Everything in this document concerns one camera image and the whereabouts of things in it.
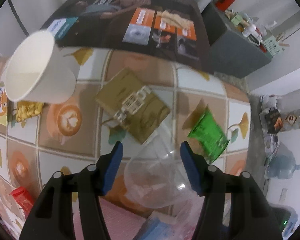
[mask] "white wall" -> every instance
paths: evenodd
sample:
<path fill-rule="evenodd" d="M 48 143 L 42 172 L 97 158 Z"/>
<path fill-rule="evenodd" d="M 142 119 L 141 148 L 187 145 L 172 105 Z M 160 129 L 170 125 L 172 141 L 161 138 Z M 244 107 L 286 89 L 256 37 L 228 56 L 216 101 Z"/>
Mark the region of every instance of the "white wall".
<path fill-rule="evenodd" d="M 300 129 L 278 133 L 280 141 L 292 151 L 296 164 L 300 164 Z M 287 188 L 287 195 L 282 205 L 293 207 L 299 218 L 296 226 L 300 223 L 300 170 L 295 171 L 292 179 L 271 179 L 267 200 L 271 203 L 279 203 L 279 198 L 283 188 Z"/>
<path fill-rule="evenodd" d="M 236 0 L 230 8 L 278 25 L 300 10 L 294 0 Z"/>
<path fill-rule="evenodd" d="M 277 106 L 281 112 L 290 112 L 300 109 L 300 89 L 284 95 L 277 100 Z"/>
<path fill-rule="evenodd" d="M 0 8 L 0 54 L 9 57 L 26 38 L 7 1 Z"/>
<path fill-rule="evenodd" d="M 288 37 L 298 29 L 300 29 L 300 10 L 280 25 L 276 25 L 272 28 L 271 32 L 274 36 L 277 36 L 280 33 L 285 33 L 285 37 Z"/>
<path fill-rule="evenodd" d="M 290 47 L 286 47 L 268 65 L 246 76 L 252 93 L 284 95 L 300 89 L 300 29 L 284 43 Z"/>

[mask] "green snack bag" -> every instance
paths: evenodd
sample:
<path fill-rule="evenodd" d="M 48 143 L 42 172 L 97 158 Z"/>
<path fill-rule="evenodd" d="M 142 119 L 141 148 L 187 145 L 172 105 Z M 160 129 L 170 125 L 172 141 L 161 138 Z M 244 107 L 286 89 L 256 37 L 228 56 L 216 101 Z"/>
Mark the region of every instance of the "green snack bag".
<path fill-rule="evenodd" d="M 188 137 L 195 138 L 200 142 L 209 164 L 219 158 L 229 143 L 208 107 L 206 107 L 203 115 L 192 128 Z"/>

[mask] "floor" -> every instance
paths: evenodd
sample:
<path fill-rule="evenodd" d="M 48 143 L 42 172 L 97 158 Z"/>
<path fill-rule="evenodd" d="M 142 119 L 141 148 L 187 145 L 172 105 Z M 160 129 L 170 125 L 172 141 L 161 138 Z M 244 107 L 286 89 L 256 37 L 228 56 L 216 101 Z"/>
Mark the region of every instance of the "floor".
<path fill-rule="evenodd" d="M 247 86 L 247 82 L 244 78 L 239 79 L 234 76 L 229 76 L 218 72 L 215 72 L 214 75 L 221 80 L 238 87 L 240 90 L 248 94 L 251 106 L 251 124 L 248 157 L 245 170 L 251 173 L 256 183 L 263 191 L 264 195 L 266 195 L 268 185 L 268 181 L 264 178 L 264 162 L 266 158 L 266 152 L 264 148 L 261 122 L 259 119 L 259 114 L 261 112 L 259 96 L 251 95 Z"/>

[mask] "brown packet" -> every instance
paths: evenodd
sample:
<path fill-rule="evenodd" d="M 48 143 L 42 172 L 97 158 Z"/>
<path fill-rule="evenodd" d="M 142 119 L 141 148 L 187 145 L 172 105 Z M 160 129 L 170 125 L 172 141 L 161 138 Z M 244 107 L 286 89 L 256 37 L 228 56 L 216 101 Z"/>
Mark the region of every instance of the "brown packet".
<path fill-rule="evenodd" d="M 96 101 L 141 144 L 170 113 L 166 104 L 128 68 L 99 91 Z"/>

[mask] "pink cloth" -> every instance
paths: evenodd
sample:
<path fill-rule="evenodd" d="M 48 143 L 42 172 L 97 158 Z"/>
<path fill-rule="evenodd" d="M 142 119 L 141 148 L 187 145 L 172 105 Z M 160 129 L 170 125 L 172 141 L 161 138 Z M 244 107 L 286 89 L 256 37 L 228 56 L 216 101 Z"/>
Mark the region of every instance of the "pink cloth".
<path fill-rule="evenodd" d="M 111 240 L 132 240 L 146 219 L 103 198 L 99 201 Z M 73 222 L 76 239 L 84 240 L 79 210 L 74 213 Z"/>

